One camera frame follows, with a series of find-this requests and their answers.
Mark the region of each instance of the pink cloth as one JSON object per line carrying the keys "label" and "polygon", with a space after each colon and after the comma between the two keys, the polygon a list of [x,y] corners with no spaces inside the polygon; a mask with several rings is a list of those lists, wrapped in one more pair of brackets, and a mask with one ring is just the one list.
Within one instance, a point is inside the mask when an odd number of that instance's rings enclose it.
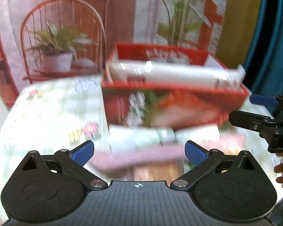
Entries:
{"label": "pink cloth", "polygon": [[[207,150],[219,149],[226,155],[237,155],[243,150],[245,138],[244,134],[227,134],[221,136],[220,140],[216,142],[199,143],[199,145]],[[89,163],[99,171],[110,172],[139,164],[183,159],[186,159],[184,146],[180,144],[169,144],[133,152],[124,152],[117,155],[95,150]]]}

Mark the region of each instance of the blue curtain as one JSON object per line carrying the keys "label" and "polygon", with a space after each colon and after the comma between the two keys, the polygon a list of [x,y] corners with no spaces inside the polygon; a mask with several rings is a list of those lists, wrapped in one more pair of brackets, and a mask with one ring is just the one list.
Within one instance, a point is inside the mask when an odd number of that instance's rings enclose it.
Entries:
{"label": "blue curtain", "polygon": [[245,84],[253,93],[283,95],[283,0],[261,0],[245,69]]}

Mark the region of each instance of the checkered tablecloth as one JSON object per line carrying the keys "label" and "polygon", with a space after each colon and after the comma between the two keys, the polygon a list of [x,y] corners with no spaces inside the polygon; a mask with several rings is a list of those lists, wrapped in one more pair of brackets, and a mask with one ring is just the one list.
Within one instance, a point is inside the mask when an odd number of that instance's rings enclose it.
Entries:
{"label": "checkered tablecloth", "polygon": [[[109,150],[109,132],[104,113],[100,88],[101,76],[79,77],[46,81],[25,88],[0,132],[0,194],[23,157],[30,150],[38,150],[41,155],[51,155],[60,149],[73,149],[69,133],[87,123],[98,123],[101,137],[94,140],[95,149]],[[254,106],[248,100],[242,110],[261,115],[270,115],[262,106]],[[283,198],[283,188],[275,183],[271,154],[267,143],[258,133],[230,127],[247,135],[245,149],[250,150],[274,184],[278,200]],[[86,169],[110,183],[89,164]],[[7,215],[0,202],[0,218]]]}

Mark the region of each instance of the floral tablecloth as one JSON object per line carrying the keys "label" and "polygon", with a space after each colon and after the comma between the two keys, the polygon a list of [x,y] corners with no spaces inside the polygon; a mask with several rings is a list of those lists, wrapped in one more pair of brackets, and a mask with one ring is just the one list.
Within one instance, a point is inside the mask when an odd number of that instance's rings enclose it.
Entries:
{"label": "floral tablecloth", "polygon": [[[0,132],[0,194],[27,152],[38,150],[41,155],[50,155],[59,149],[73,149],[72,139],[86,125],[98,124],[101,137],[95,139],[95,149],[109,150],[100,79],[98,75],[46,81],[22,91]],[[270,116],[266,108],[252,105],[249,100],[245,101],[242,110]],[[252,131],[235,127],[229,127],[229,130],[246,134],[245,149],[251,151],[260,163],[280,201],[283,188],[275,182],[274,155],[268,153],[266,141]],[[87,138],[81,133],[80,142]],[[84,167],[110,183],[111,178],[89,164]],[[0,225],[7,219],[0,202]]]}

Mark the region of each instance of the bookshelf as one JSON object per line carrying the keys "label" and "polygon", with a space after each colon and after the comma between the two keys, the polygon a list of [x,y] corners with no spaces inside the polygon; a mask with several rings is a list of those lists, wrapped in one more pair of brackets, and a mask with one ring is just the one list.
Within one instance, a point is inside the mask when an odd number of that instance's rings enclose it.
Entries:
{"label": "bookshelf", "polygon": [[11,108],[19,92],[11,75],[0,38],[0,95],[8,108]]}

